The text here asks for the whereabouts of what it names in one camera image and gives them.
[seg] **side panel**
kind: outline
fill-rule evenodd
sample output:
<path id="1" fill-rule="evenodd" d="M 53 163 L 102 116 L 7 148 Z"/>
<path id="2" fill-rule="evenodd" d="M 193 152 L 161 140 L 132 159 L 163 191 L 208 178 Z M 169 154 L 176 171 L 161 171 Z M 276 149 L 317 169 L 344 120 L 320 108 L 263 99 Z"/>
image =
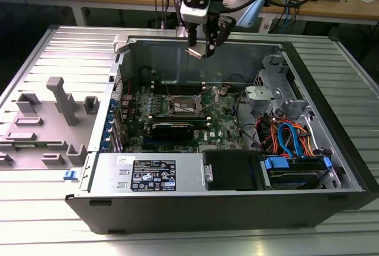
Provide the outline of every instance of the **side panel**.
<path id="1" fill-rule="evenodd" d="M 328 131 L 330 131 L 338 149 L 341 151 L 360 186 L 370 193 L 367 194 L 365 199 L 362 199 L 359 203 L 351 207 L 352 209 L 360 209 L 379 196 L 379 185 L 372 176 L 345 129 L 342 127 L 336 114 L 328 104 L 294 46 L 291 43 L 284 43 L 283 46 L 291 60 L 295 77 L 299 82 L 301 81 L 300 83 L 302 84 L 302 87 L 307 91 L 311 98 L 309 99 L 310 103 L 313 103 L 314 108 L 317 109 L 320 115 L 319 118 L 322 119 Z"/>
<path id="2" fill-rule="evenodd" d="M 361 194 L 73 199 L 67 204 L 98 234 L 314 227 Z"/>

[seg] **desk leg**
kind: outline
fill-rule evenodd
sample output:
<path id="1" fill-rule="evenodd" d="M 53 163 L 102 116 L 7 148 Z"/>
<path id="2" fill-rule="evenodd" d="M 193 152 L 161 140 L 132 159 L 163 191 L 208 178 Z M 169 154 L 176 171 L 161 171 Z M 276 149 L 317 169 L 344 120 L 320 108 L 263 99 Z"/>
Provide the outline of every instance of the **desk leg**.
<path id="1" fill-rule="evenodd" d="M 268 33 L 272 24 L 272 21 L 277 17 L 276 13 L 263 13 L 262 22 L 259 28 L 259 33 Z"/>
<path id="2" fill-rule="evenodd" d="M 85 18 L 85 14 L 83 12 L 82 7 L 79 4 L 74 4 L 71 6 L 73 15 L 75 17 L 77 26 L 87 26 L 87 20 Z"/>

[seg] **red cable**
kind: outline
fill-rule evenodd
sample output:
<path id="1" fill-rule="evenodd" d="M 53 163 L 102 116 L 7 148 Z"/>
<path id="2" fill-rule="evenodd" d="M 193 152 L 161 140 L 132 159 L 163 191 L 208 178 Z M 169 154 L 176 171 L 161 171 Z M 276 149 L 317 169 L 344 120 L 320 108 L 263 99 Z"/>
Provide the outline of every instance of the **red cable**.
<path id="1" fill-rule="evenodd" d="M 131 88 L 131 85 L 130 85 L 130 80 L 128 80 L 128 83 L 129 83 L 129 88 L 128 88 L 128 93 L 126 94 L 126 96 L 128 96 L 128 95 L 129 95 L 129 93 L 130 93 L 130 88 Z"/>

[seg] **warning label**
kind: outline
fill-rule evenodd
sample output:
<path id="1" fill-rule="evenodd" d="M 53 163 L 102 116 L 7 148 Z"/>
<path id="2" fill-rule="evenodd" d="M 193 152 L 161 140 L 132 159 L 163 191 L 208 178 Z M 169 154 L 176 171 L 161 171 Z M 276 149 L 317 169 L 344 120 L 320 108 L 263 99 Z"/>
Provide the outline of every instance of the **warning label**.
<path id="1" fill-rule="evenodd" d="M 175 171 L 175 160 L 135 160 L 131 190 L 134 192 L 175 191 Z"/>

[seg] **metal bracket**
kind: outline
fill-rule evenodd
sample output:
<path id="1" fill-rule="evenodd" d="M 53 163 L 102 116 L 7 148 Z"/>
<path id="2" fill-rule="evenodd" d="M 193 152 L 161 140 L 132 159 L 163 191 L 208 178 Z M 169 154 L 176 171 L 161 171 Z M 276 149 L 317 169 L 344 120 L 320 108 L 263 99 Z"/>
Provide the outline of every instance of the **metal bracket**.
<path id="1" fill-rule="evenodd" d="M 204 165 L 204 179 L 207 183 L 213 181 L 212 165 Z"/>
<path id="2" fill-rule="evenodd" d="M 135 43 L 135 40 L 129 41 L 129 35 L 116 35 L 113 40 L 113 52 L 118 54 L 129 49 L 130 43 Z"/>

